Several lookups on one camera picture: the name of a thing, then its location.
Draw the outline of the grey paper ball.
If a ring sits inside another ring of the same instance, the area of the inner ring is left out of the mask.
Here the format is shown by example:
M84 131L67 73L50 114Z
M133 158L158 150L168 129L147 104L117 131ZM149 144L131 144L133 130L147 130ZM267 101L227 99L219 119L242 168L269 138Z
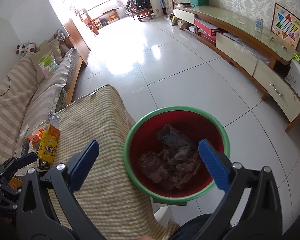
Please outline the grey paper ball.
M52 110L49 111L49 114L46 119L46 123L59 129L59 118L54 111L52 111Z

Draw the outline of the black remote control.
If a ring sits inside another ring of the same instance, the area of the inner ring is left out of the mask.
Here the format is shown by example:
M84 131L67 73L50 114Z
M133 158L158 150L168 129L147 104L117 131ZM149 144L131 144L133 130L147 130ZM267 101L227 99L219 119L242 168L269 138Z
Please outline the black remote control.
M25 156L29 153L29 144L30 144L30 140L28 138L26 138L23 141L22 147L21 147L21 156Z

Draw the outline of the beige sofa pillow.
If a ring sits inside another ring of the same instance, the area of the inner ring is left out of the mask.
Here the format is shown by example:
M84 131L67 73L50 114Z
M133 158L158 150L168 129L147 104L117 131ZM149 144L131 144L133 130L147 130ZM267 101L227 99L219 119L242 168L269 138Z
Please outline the beige sofa pillow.
M37 81L41 83L44 79L51 77L62 62L61 50L57 38L40 48L30 56L37 71Z

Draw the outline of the red bin with green rim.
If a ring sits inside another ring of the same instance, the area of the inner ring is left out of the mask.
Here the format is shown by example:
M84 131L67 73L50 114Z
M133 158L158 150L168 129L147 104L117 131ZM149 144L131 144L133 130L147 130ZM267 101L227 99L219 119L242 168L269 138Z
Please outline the red bin with green rim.
M123 161L129 178L155 203L185 206L214 182L199 156L199 142L230 155L230 140L211 114L171 106L142 117L127 135Z

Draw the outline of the orange snack bag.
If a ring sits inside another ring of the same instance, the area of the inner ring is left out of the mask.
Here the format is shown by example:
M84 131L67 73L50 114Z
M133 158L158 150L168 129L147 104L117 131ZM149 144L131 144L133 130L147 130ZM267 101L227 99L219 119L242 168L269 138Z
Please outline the orange snack bag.
M34 151L39 150L39 146L42 140L44 129L38 129L33 135L28 137L29 141L32 142L32 147Z

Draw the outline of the orange cardboard box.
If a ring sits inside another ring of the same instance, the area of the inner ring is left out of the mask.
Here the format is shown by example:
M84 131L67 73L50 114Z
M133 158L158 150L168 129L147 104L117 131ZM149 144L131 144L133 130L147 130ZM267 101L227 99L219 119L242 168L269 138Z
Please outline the orange cardboard box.
M18 190L23 185L23 181L18 178L11 178L11 180L8 183L9 187L13 190Z

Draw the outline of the green small box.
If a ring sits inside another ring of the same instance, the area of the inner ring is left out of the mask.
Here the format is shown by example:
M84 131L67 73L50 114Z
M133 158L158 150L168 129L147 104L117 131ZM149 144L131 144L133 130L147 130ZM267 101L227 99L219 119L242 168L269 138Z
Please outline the green small box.
M298 52L294 52L294 59L296 59L296 61L300 64L300 54Z

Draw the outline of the red flat box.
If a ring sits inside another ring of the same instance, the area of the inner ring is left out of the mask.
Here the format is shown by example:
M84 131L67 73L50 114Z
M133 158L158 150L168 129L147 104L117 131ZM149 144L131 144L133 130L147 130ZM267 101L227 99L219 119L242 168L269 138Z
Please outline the red flat box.
M194 19L194 25L209 36L215 36L217 32L223 31L222 28L198 18Z

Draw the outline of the green white package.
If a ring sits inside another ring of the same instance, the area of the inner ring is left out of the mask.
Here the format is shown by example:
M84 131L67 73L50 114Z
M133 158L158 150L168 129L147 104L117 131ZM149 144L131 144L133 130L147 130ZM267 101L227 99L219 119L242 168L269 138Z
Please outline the green white package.
M39 61L38 64L46 78L52 76L57 68L58 65L56 64L55 58L53 54L47 53L44 55Z

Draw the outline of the white blue milk carton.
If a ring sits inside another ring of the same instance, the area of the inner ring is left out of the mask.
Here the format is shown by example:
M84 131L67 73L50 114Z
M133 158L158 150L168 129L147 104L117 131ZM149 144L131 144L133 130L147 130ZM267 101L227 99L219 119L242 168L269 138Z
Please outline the white blue milk carton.
M195 148L194 142L189 137L169 124L166 124L160 131L157 132L157 139L171 148L185 146Z

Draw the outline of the brown foil wrapper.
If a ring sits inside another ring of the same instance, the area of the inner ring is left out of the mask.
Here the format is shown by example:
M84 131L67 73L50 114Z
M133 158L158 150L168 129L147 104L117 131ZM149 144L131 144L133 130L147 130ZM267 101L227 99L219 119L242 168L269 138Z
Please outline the brown foil wrapper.
M157 153L149 152L143 154L139 158L139 165L143 174L153 181L153 183L160 183L170 176L168 169L165 167Z

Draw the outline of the chinese checkers board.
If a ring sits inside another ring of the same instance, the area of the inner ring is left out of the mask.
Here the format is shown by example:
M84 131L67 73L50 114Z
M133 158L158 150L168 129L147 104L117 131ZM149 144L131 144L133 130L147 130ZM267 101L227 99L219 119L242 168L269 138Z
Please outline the chinese checkers board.
M297 49L300 41L300 19L283 6L275 3L270 31Z

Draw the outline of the small blue white card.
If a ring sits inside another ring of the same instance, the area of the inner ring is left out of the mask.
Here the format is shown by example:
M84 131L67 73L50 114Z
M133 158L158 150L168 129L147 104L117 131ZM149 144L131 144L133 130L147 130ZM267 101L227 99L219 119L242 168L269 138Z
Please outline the small blue white card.
M262 32L263 30L263 20L261 18L256 18L255 21L255 30L258 31L259 33Z

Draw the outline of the red white paper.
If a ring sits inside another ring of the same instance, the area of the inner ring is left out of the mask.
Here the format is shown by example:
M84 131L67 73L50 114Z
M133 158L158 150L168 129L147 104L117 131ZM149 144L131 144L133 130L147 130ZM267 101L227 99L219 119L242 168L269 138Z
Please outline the red white paper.
M191 150L190 146L165 150L163 160L171 172L196 173L202 166L198 152Z

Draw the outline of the yellow juice box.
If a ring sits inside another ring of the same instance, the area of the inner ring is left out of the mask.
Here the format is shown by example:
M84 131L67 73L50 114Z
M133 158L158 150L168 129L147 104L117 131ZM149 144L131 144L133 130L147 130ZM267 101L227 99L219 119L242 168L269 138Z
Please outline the yellow juice box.
M48 170L53 164L56 154L56 148L60 136L59 129L52 124L44 126L40 145L37 151L37 167L41 170Z

